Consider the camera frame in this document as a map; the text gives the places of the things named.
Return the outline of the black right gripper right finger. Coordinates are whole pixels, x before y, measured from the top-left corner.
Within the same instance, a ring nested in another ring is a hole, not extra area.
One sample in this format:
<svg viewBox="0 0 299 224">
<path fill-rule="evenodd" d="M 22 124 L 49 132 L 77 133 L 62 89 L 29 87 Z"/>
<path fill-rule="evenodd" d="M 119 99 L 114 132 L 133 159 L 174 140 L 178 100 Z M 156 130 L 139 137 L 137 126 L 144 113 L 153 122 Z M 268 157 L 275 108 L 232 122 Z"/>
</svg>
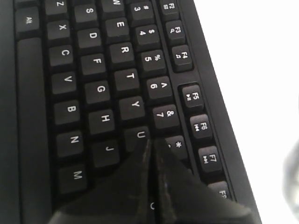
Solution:
<svg viewBox="0 0 299 224">
<path fill-rule="evenodd" d="M 163 138 L 152 145 L 160 224 L 255 224 L 252 210 L 196 179 Z"/>
</svg>

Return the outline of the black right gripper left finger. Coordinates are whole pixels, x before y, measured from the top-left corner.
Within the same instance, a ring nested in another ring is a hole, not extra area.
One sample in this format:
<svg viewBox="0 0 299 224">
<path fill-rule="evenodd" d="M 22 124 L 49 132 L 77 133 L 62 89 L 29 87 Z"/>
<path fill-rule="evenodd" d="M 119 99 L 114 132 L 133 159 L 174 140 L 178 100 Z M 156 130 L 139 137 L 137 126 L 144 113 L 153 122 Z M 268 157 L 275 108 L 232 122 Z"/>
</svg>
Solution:
<svg viewBox="0 0 299 224">
<path fill-rule="evenodd" d="M 104 182 L 55 211 L 50 224 L 145 224 L 148 219 L 150 141 L 138 143 Z"/>
</svg>

